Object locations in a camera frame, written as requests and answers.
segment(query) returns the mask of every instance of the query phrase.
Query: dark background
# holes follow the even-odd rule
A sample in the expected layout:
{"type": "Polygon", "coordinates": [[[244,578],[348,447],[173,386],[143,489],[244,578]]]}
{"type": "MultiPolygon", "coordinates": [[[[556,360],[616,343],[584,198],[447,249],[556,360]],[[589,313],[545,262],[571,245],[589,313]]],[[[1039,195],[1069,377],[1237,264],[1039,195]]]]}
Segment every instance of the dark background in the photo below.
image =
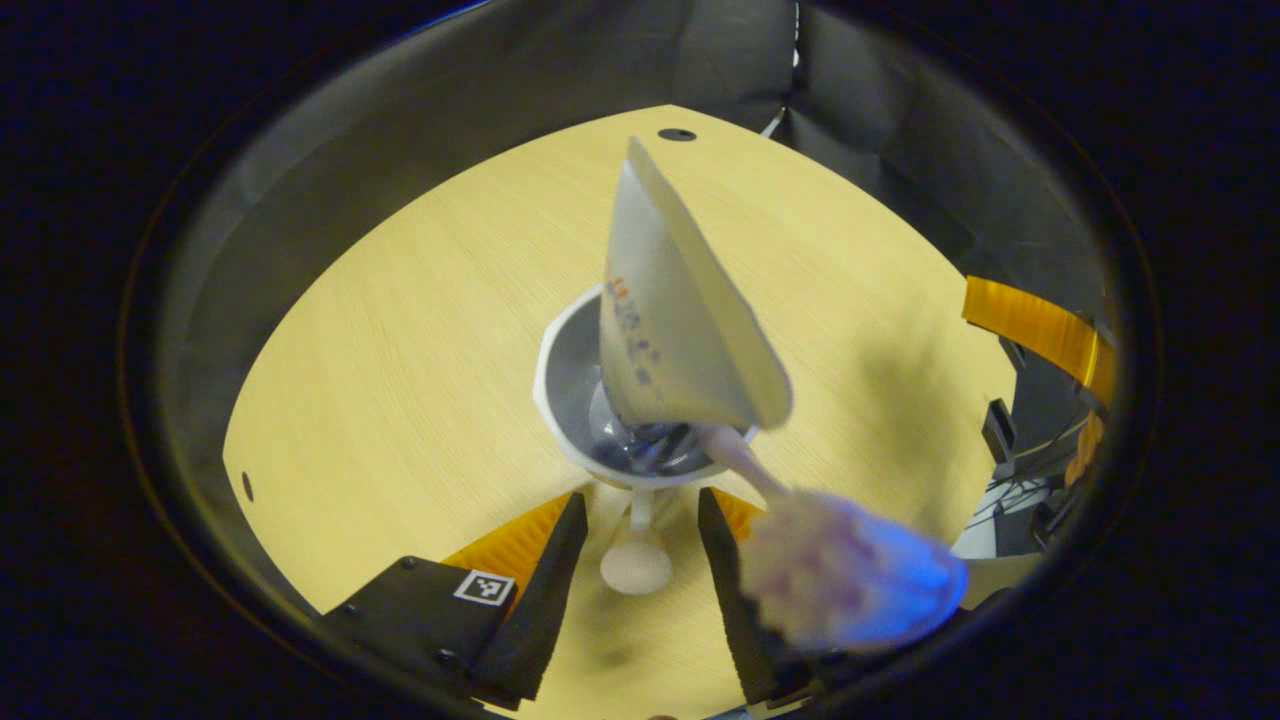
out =
{"type": "MultiPolygon", "coordinates": [[[[381,19],[347,0],[0,10],[15,191],[4,197],[4,616],[18,669],[0,702],[18,716],[397,711],[243,623],[168,542],[118,429],[114,340],[147,217],[210,133],[308,56],[311,72],[339,64],[456,5],[394,4],[381,19]]],[[[878,710],[1261,716],[1280,589],[1262,282],[1275,268],[1262,174],[1277,87],[1262,40],[1276,10],[893,5],[1021,88],[1110,179],[1149,254],[1167,374],[1148,482],[1089,570],[1038,610],[1053,623],[1004,626],[963,670],[878,710]]]]}

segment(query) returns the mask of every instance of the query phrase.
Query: wooden table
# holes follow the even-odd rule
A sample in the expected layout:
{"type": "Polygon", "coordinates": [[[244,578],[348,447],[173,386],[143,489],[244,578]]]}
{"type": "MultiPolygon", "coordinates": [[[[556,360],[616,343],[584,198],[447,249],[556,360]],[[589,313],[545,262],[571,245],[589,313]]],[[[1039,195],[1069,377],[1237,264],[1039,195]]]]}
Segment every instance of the wooden table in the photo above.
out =
{"type": "MultiPolygon", "coordinates": [[[[401,555],[443,559],[585,487],[591,533],[539,698],[520,717],[690,720],[742,703],[698,488],[675,491],[658,525],[672,584],[609,591],[598,568],[626,493],[572,466],[530,397],[547,324],[602,279],[632,135],[791,373],[791,420],[754,443],[785,482],[951,543],[993,469],[987,404],[1014,398],[1009,360],[961,319],[965,281],[937,250],[838,176],[714,118],[673,106],[602,118],[419,197],[276,328],[236,404],[224,461],[262,547],[321,612],[401,555]],[[663,140],[663,128],[698,138],[663,140]]],[[[709,483],[760,502],[736,477],[709,483]]]]}

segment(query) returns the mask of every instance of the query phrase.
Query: light wood surface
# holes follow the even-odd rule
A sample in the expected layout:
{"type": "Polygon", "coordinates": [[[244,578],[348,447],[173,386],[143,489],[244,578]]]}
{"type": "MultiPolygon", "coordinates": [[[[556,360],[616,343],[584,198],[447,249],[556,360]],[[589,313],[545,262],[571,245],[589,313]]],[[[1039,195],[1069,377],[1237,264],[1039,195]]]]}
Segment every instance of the light wood surface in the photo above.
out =
{"type": "MultiPolygon", "coordinates": [[[[1014,400],[1012,368],[993,334],[960,316],[965,281],[942,255],[838,176],[721,120],[672,106],[598,119],[419,197],[334,263],[273,333],[237,400],[224,461],[262,547],[321,612],[394,557],[443,559],[584,487],[590,537],[539,698],[521,717],[690,720],[742,703],[696,488],[660,498],[672,584],[648,597],[609,591],[599,561],[627,496],[570,465],[531,400],[544,328],[602,279],[631,135],[791,374],[791,420],[753,443],[785,483],[842,493],[951,543],[993,469],[987,404],[1014,400]],[[659,138],[668,127],[698,140],[659,138]]],[[[736,477],[700,484],[762,503],[736,477]]]]}

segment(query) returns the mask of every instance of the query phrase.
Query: hole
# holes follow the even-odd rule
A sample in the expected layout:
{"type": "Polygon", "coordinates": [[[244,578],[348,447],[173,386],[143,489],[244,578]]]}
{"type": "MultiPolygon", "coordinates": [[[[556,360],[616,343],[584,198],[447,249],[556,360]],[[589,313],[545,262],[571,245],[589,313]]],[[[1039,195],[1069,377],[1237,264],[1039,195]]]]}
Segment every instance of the hole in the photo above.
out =
{"type": "Polygon", "coordinates": [[[675,140],[676,142],[689,142],[690,140],[696,140],[698,135],[681,128],[667,128],[658,131],[658,137],[663,140],[675,140]]]}

